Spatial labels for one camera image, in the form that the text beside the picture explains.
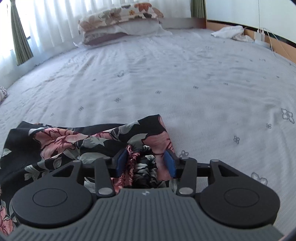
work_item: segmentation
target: metal rivet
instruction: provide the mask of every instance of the metal rivet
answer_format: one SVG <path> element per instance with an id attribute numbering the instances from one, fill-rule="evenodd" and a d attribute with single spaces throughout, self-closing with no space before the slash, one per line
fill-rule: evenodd
<path id="1" fill-rule="evenodd" d="M 192 190 L 192 188 L 180 188 L 179 193 L 182 195 L 189 195 L 189 194 L 193 193 L 193 190 Z"/>
<path id="2" fill-rule="evenodd" d="M 111 188 L 100 188 L 98 190 L 98 193 L 101 195 L 109 195 L 113 192 L 113 190 Z"/>

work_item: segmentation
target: green curtain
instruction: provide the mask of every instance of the green curtain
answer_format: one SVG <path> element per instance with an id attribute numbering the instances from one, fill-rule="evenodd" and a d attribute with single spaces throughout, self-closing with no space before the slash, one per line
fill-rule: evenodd
<path id="1" fill-rule="evenodd" d="M 191 0 L 191 17 L 205 18 L 205 0 Z"/>
<path id="2" fill-rule="evenodd" d="M 15 0 L 10 0 L 11 2 L 11 29 L 13 44 L 15 47 L 15 55 L 17 60 L 17 65 L 21 65 L 30 58 L 33 57 L 33 53 L 28 44 L 27 38 L 25 36 L 22 24 L 20 22 L 20 17 L 17 12 L 17 7 L 15 5 Z"/>

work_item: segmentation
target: white wall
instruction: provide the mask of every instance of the white wall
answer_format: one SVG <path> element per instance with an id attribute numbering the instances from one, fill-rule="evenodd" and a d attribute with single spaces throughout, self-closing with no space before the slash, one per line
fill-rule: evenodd
<path id="1" fill-rule="evenodd" d="M 258 0 L 205 0 L 208 20 L 259 28 Z M 296 43 L 296 5 L 290 0 L 259 0 L 260 27 Z"/>

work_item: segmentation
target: circular black disk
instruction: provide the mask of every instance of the circular black disk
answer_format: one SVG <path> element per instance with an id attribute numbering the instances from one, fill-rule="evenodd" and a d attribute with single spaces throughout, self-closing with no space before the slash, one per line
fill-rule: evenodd
<path id="1" fill-rule="evenodd" d="M 200 206 L 221 224 L 250 229 L 273 224 L 280 201 L 272 189 L 253 179 L 226 177 L 201 192 Z"/>
<path id="2" fill-rule="evenodd" d="M 55 177 L 50 183 L 36 182 L 20 189 L 13 196 L 12 207 L 23 224 L 56 228 L 83 217 L 92 207 L 92 197 L 84 186 L 70 178 Z"/>

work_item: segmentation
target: floral pillow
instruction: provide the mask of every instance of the floral pillow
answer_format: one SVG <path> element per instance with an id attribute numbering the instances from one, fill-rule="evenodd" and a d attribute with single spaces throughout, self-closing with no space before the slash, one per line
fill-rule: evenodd
<path id="1" fill-rule="evenodd" d="M 0 86 L 0 104 L 7 98 L 7 90 Z"/>
<path id="2" fill-rule="evenodd" d="M 78 21 L 79 33 L 134 19 L 163 18 L 163 14 L 150 3 L 136 3 L 92 14 Z"/>

